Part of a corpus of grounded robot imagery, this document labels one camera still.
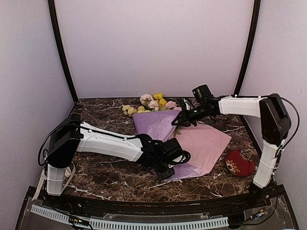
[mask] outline gray wall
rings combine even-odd
[[[229,94],[253,0],[56,0],[80,98]]]
[[[292,101],[301,115],[300,130],[283,153],[276,179],[287,190],[300,228],[307,229],[307,1],[262,1],[242,95],[272,92]],[[294,129],[296,115],[287,109]],[[260,140],[260,121],[248,121]]]
[[[0,228],[15,228],[37,152],[72,108],[46,0],[0,1]]]

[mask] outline marble table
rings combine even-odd
[[[140,106],[138,98],[83,99],[72,113],[81,115],[87,123],[113,132],[136,134],[131,117],[123,114],[123,105]],[[238,177],[225,165],[230,150],[250,153],[256,165],[259,157],[248,133],[236,115],[206,118],[203,122],[232,137],[229,145],[210,174],[193,179],[160,182],[139,164],[97,153],[76,153],[73,162],[76,174],[65,194],[113,201],[176,202],[234,196],[248,192],[252,175]]]

